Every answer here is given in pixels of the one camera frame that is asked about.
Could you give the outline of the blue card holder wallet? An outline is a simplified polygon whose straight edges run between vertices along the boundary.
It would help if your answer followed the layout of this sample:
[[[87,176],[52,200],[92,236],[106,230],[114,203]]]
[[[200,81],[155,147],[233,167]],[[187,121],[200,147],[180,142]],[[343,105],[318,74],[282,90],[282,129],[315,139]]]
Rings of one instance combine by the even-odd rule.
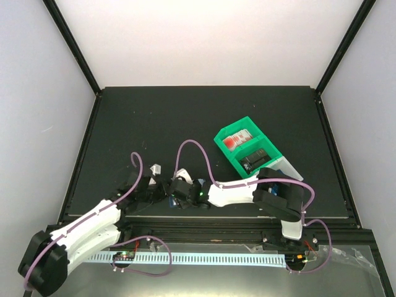
[[[201,201],[203,197],[202,185],[197,179],[193,180],[192,184],[182,179],[175,179],[171,182],[169,190],[171,202],[179,209],[203,206]]]

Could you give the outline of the white card bin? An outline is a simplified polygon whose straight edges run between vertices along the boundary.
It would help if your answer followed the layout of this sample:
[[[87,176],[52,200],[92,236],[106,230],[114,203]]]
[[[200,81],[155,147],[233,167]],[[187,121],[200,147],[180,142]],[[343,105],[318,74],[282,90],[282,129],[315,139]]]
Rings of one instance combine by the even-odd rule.
[[[275,171],[281,171],[283,174],[297,179],[298,181],[303,181],[304,178],[298,173],[298,171],[293,167],[293,165],[287,160],[285,156],[282,156],[275,160],[269,165],[269,168]]]

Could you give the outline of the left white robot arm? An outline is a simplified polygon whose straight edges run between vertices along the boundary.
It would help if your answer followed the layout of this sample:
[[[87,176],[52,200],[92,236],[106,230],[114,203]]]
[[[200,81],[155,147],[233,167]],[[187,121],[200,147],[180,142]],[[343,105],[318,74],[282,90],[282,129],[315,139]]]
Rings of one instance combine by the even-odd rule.
[[[71,272],[95,253],[152,239],[151,234],[133,237],[128,211],[141,202],[154,204],[166,198],[168,183],[146,176],[119,189],[70,224],[34,234],[18,266],[26,291],[42,296],[55,293]]]

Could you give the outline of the blue credit cards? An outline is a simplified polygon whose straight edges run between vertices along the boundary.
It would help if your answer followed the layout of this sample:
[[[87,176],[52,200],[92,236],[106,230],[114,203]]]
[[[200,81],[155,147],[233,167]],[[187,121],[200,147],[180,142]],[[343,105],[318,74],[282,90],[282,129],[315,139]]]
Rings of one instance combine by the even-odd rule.
[[[277,196],[279,192],[279,185],[278,183],[272,183],[269,185],[268,192],[272,195]]]

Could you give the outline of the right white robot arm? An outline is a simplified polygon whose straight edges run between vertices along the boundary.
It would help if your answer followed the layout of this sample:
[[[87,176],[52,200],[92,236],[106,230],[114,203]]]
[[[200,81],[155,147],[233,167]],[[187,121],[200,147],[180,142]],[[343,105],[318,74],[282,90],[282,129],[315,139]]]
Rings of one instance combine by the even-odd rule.
[[[190,181],[184,171],[172,180],[168,193],[179,207],[226,207],[255,204],[270,217],[280,220],[281,241],[296,249],[304,241],[302,182],[279,171],[263,168],[251,177],[225,183]]]

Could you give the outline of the green card bin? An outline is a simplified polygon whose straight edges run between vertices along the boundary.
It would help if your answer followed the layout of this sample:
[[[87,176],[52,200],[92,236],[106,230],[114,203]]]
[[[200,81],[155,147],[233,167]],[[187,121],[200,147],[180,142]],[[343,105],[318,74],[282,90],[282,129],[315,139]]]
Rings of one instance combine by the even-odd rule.
[[[251,139],[236,146],[233,150],[230,150],[224,143],[224,140],[229,136],[240,135],[241,131],[244,130],[250,133],[252,136]],[[213,141],[242,178],[250,177],[254,171],[248,173],[242,166],[241,160],[255,151],[264,149],[270,158],[269,161],[262,164],[256,170],[259,170],[263,166],[271,165],[283,156],[279,149],[274,146],[270,139],[259,129],[249,116],[245,116],[221,128]]]

